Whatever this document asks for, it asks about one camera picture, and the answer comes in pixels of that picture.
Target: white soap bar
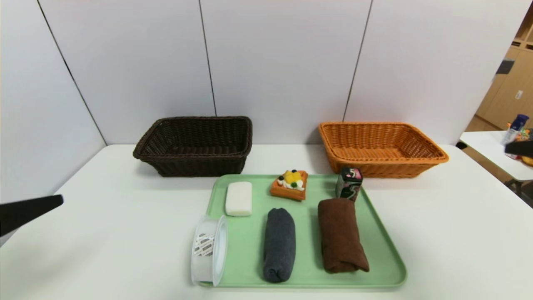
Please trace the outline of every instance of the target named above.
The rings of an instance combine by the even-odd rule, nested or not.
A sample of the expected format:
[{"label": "white soap bar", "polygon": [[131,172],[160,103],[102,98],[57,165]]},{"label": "white soap bar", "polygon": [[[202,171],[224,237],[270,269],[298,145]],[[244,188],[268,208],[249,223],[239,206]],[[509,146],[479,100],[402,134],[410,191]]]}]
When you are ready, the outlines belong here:
[{"label": "white soap bar", "polygon": [[228,185],[226,214],[239,217],[252,214],[252,183],[241,181]]}]

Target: dark brown wicker basket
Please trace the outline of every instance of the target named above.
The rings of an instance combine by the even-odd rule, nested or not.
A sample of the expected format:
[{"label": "dark brown wicker basket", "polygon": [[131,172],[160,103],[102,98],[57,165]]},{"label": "dark brown wicker basket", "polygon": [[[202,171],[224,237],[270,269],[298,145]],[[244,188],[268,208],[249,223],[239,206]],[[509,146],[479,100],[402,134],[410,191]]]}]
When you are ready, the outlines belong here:
[{"label": "dark brown wicker basket", "polygon": [[133,157],[161,176],[208,177],[240,174],[250,149],[248,117],[172,117],[152,125]]}]

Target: rolled brown towel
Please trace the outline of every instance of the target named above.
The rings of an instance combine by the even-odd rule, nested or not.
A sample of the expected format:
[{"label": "rolled brown towel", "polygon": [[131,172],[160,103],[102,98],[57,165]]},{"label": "rolled brown towel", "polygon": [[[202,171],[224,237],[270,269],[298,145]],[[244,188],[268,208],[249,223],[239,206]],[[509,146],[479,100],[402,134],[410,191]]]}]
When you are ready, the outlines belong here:
[{"label": "rolled brown towel", "polygon": [[318,222],[322,237],[322,261],[332,273],[370,271],[359,241],[355,203],[345,198],[318,203]]}]

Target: white partition wall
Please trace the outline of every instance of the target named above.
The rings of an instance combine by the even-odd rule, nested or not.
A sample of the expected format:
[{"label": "white partition wall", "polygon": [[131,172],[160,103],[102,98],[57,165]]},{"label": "white partition wall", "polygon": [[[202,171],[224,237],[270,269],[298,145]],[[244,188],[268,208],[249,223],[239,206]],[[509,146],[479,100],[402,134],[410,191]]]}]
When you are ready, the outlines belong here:
[{"label": "white partition wall", "polygon": [[370,0],[200,0],[218,115],[254,143],[319,143],[341,121]]},{"label": "white partition wall", "polygon": [[105,146],[35,0],[2,1],[0,138],[3,203],[51,195]]},{"label": "white partition wall", "polygon": [[41,0],[108,144],[159,118],[214,115],[198,0]]},{"label": "white partition wall", "polygon": [[374,0],[345,121],[408,122],[454,144],[530,3]]}]

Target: wicker basket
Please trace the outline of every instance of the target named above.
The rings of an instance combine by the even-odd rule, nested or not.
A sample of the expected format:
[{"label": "wicker basket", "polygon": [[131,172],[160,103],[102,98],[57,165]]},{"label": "wicker basket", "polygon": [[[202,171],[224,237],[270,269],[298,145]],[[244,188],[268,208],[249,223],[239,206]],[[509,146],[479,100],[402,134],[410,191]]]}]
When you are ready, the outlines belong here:
[{"label": "wicker basket", "polygon": [[448,155],[405,123],[327,122],[319,126],[329,164],[361,169],[365,177],[412,178],[448,161]]},{"label": "wicker basket", "polygon": [[248,117],[172,117],[157,120],[133,156],[161,176],[239,174],[252,149]]}]

